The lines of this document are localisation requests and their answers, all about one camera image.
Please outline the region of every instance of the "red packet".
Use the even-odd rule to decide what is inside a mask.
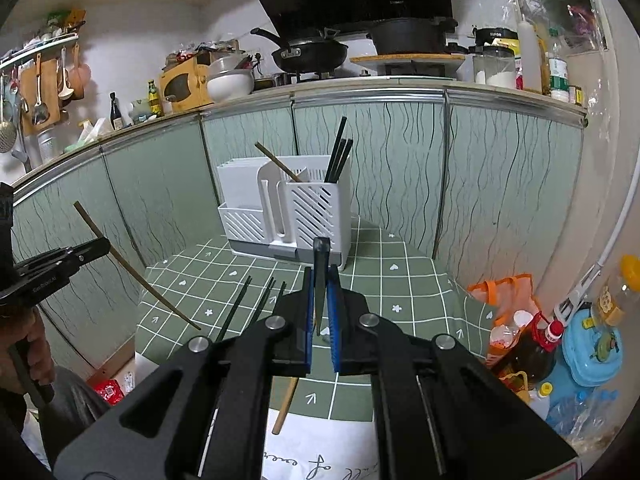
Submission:
[[[122,393],[120,385],[116,379],[111,379],[97,384],[94,387],[94,390],[111,406],[115,406],[118,402],[124,399],[124,394]]]

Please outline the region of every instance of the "white dish rack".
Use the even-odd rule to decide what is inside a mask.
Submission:
[[[338,183],[326,184],[329,155],[279,159],[303,182],[266,157],[218,166],[225,197],[218,211],[233,253],[313,264],[314,238],[327,237],[329,261],[343,269],[351,248],[350,160]]]

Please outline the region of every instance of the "blue container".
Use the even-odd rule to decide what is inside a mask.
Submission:
[[[551,406],[564,397],[575,398],[579,391],[590,393],[615,377],[622,367],[622,338],[616,328],[612,331],[619,351],[612,350],[603,363],[593,357],[600,333],[595,328],[583,328],[582,322],[589,316],[588,309],[579,310],[564,330],[560,351],[556,352],[556,366],[546,378],[554,387],[549,396]]]

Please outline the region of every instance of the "blue gripper pad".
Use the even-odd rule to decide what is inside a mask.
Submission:
[[[311,269],[311,279],[308,281],[308,299],[306,302],[306,373],[311,373],[311,351],[314,342],[314,272]]]
[[[337,287],[339,283],[328,280],[326,284],[326,306],[329,316],[329,340],[331,343],[331,361],[334,364],[334,372],[340,372],[340,322],[338,321]]]

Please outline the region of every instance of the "metal bolt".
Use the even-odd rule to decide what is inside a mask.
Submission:
[[[380,318],[372,313],[362,314],[360,316],[360,324],[362,326],[366,326],[367,328],[371,328],[377,326],[380,323]]]
[[[202,352],[209,347],[209,340],[206,337],[201,335],[194,337],[189,341],[189,350],[191,350],[194,354],[198,352]]]
[[[456,340],[449,334],[440,334],[436,338],[436,346],[441,350],[451,350],[456,345]]]
[[[279,330],[287,324],[282,316],[268,317],[264,323],[270,330]]]

